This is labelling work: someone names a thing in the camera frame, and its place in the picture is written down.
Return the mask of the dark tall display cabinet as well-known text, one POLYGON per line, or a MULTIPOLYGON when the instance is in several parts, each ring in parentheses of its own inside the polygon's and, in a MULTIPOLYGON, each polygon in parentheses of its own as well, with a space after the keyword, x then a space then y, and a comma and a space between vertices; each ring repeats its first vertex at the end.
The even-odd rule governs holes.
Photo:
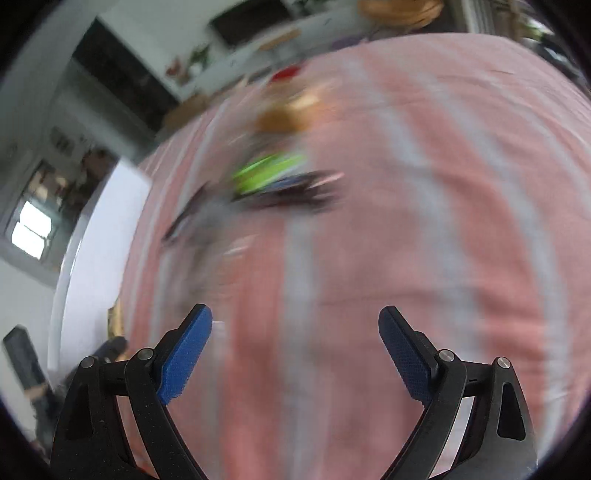
POLYGON ((99 20, 94 20, 74 60, 125 105, 151 131, 179 102, 99 20))

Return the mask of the green snack pack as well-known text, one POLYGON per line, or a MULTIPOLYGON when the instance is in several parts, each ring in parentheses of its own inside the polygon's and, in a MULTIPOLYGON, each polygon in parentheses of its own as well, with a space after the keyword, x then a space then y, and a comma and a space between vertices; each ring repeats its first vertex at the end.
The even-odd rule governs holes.
POLYGON ((273 153, 256 158, 232 174, 233 190, 238 195, 252 194, 294 173, 303 164, 304 156, 297 153, 273 153))

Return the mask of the red snack bag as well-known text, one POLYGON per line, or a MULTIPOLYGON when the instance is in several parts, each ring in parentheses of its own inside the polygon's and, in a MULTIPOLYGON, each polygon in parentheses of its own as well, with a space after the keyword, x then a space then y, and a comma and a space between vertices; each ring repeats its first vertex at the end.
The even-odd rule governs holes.
POLYGON ((303 67, 300 64, 287 66, 280 71, 277 71, 270 77, 270 83, 288 82, 297 77, 303 67))

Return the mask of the black flat television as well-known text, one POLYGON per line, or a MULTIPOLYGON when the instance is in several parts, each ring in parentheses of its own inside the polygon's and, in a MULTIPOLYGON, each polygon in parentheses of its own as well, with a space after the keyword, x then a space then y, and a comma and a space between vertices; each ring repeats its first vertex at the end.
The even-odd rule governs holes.
POLYGON ((293 13, 283 1, 249 0, 211 19, 209 27, 221 38, 225 46, 235 48, 271 27, 293 20, 293 13))

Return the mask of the orange lounge chair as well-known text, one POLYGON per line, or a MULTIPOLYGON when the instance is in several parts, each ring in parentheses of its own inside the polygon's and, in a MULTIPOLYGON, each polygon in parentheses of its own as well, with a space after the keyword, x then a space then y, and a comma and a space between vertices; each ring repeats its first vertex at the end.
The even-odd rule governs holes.
POLYGON ((431 24, 444 9, 441 0, 361 0, 360 13, 366 18, 391 27, 416 30, 431 24))

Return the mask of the striped red grey tablecloth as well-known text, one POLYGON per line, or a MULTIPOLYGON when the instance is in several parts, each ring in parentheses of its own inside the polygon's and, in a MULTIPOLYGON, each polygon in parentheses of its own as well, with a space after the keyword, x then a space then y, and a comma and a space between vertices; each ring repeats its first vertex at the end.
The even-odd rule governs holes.
POLYGON ((249 148, 263 87, 141 164, 121 301, 132 349, 197 303, 213 330, 169 411, 211 479, 377 479, 421 415, 380 338, 397 307, 462 359, 513 363, 547 453, 590 388, 590 102, 504 38, 428 34, 319 56, 294 150, 342 173, 321 212, 224 212, 163 235, 249 148))

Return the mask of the white cardboard box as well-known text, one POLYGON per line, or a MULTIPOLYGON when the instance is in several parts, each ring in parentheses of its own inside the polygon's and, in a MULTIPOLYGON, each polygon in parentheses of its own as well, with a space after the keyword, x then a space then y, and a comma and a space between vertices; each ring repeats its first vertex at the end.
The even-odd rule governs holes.
POLYGON ((51 309, 47 370, 53 380, 107 340, 108 310, 120 291, 151 180, 126 159, 84 206, 71 234, 51 309))

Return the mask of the bagged toast bread loaf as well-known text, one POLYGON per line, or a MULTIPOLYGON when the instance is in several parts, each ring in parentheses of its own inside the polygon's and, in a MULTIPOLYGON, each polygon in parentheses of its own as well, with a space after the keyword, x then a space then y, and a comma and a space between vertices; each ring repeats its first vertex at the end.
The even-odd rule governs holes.
POLYGON ((269 92, 257 103, 252 126, 262 134, 300 134, 337 111, 338 105, 318 88, 269 92))

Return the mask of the dark chocolate cookie pack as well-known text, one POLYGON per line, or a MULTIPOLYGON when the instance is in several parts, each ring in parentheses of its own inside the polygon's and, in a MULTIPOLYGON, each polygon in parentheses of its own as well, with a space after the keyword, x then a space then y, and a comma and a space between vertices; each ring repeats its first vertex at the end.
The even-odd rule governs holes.
POLYGON ((249 209, 307 208, 322 210, 341 197, 345 174, 337 170, 317 170, 290 175, 249 193, 235 193, 233 202, 249 209))

